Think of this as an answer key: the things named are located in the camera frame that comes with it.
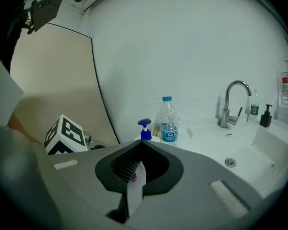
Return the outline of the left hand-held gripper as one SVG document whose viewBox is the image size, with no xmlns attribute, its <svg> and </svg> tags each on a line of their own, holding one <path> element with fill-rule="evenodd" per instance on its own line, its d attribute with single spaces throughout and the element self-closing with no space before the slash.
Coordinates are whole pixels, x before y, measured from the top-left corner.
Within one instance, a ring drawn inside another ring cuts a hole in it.
<svg viewBox="0 0 288 230">
<path fill-rule="evenodd" d="M 76 153 L 105 148 L 101 141 L 93 140 L 89 132 L 66 117 L 60 115 L 47 131 L 43 146 L 48 155 Z"/>
</svg>

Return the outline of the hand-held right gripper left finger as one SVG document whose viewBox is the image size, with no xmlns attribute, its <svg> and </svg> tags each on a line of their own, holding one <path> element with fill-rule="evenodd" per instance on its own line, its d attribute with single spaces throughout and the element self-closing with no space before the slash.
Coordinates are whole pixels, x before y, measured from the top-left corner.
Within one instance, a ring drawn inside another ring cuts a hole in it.
<svg viewBox="0 0 288 230">
<path fill-rule="evenodd" d="M 59 212 L 62 230 L 140 230 L 129 215 L 127 183 L 102 159 L 133 142 L 80 153 L 39 154 L 39 168 Z"/>
</svg>

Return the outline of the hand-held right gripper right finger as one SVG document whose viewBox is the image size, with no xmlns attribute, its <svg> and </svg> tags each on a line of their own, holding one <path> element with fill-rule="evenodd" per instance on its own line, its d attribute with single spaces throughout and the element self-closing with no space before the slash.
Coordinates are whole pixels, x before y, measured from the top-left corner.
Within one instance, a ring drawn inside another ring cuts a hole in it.
<svg viewBox="0 0 288 230">
<path fill-rule="evenodd" d="M 262 197 L 246 181 L 217 161 L 195 152 L 158 143 L 183 165 L 179 182 L 167 193 L 145 196 L 129 218 L 129 227 L 138 230 L 210 230 L 227 225 L 234 217 L 211 188 L 223 181 L 248 209 Z"/>
</svg>

